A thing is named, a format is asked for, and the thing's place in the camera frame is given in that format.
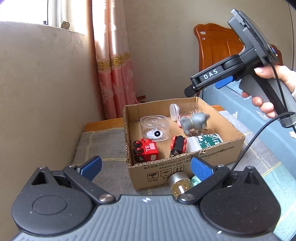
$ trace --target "hand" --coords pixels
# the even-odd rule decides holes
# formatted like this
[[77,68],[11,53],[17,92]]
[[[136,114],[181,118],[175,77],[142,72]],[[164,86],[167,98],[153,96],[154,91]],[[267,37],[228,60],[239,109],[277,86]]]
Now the hand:
[[[287,66],[275,65],[276,72],[280,80],[284,82],[291,93],[294,92],[295,83],[296,83],[296,72],[289,70]],[[270,79],[275,78],[274,72],[271,66],[264,66],[254,69],[256,74],[261,78]],[[246,92],[242,92],[242,97],[247,98],[250,96]],[[259,107],[259,109],[266,114],[269,118],[274,118],[276,113],[274,111],[274,105],[270,102],[263,103],[260,97],[252,97],[252,103],[254,106]]]

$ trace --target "cardboard box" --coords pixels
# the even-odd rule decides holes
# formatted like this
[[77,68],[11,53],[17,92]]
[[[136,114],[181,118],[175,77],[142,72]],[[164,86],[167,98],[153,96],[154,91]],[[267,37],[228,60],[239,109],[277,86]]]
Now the cardboard box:
[[[170,144],[175,135],[185,134],[176,122],[170,119],[170,104],[198,102],[199,112],[209,114],[207,129],[209,134],[217,133],[224,141],[212,147],[198,152],[184,153],[175,157],[170,156]],[[166,141],[156,142],[159,150],[159,159],[146,163],[134,164],[133,142],[140,140],[140,118],[149,115],[164,115],[170,122],[170,138]],[[143,104],[127,105],[123,110],[126,164],[131,177],[133,187],[136,190],[165,185],[170,175],[177,171],[185,171],[189,177],[193,174],[190,169],[190,161],[194,156],[199,156],[211,165],[229,164],[236,161],[245,140],[245,136],[237,130],[227,119],[221,116],[215,109],[198,97],[184,99],[169,99],[153,101]]]

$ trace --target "green label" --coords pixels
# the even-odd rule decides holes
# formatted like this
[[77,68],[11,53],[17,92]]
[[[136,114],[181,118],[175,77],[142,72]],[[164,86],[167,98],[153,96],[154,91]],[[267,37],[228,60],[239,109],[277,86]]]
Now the green label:
[[222,143],[222,140],[218,134],[200,135],[197,136],[197,139],[202,149]]

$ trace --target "silver jar lid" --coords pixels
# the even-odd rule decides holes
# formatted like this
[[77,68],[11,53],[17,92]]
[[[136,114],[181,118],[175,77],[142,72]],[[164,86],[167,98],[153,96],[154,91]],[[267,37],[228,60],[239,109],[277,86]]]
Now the silver jar lid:
[[186,172],[176,172],[173,175],[171,175],[168,179],[168,183],[170,186],[172,186],[173,184],[177,183],[178,181],[181,181],[183,179],[189,179],[189,177],[187,176]]

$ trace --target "toy elephant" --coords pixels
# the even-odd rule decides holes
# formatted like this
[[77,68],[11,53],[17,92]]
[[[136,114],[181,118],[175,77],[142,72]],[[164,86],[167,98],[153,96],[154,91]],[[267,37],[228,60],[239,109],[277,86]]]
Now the toy elephant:
[[180,123],[184,131],[184,134],[190,136],[190,130],[202,130],[207,126],[207,119],[210,115],[204,114],[203,112],[198,112],[193,114],[191,117],[181,117]]

